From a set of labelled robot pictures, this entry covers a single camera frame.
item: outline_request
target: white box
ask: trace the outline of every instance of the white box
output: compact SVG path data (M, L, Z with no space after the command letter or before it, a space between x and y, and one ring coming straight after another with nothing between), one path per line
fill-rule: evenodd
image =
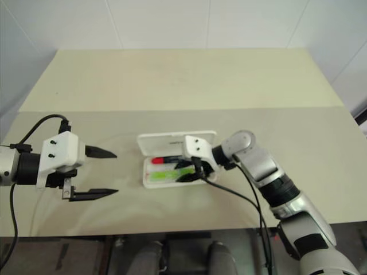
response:
M152 164L151 161L156 157L182 155L182 145L186 135L197 136L198 138L205 139L210 144L213 144L217 133L215 131L148 133L137 137L140 150L142 154L147 157L144 161L143 167L143 185L145 188L179 187L205 183L201 179L193 182L175 182L169 180L156 181L150 180L149 178L151 172L169 171L174 169L176 163ZM217 179L217 173L211 173L208 179L215 182Z

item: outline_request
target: green object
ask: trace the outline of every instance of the green object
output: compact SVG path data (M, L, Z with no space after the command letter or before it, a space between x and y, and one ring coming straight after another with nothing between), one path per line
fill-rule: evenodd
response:
M194 173L195 169L193 167L175 169L175 170L166 170L166 171L156 171L150 173L149 179L152 182L162 181L162 180L176 180L180 176Z

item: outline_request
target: gray chair leg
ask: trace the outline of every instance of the gray chair leg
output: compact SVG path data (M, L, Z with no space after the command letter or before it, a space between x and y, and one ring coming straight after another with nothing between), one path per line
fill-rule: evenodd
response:
M132 261L127 275L157 275L161 254L162 244L159 242L143 247Z
M237 275L235 259L222 243L214 242L209 248L208 275Z

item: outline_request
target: open box lid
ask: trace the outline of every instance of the open box lid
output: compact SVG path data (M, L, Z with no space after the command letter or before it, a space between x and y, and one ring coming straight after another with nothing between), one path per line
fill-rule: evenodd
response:
M137 141L144 156L177 156L182 155L182 143L187 135L197 136L213 144L217 132L144 133L138 136Z

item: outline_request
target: white bracket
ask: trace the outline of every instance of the white bracket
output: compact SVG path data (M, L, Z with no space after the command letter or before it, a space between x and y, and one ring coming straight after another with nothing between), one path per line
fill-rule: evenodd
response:
M85 144L77 135L66 131L46 139L42 145L36 188L45 188L49 174L66 173L83 165L84 160Z
M210 164L214 171L219 171L219 166L216 163L212 145L205 139L195 136L185 136L183 140L183 156L187 159L195 156L202 161Z

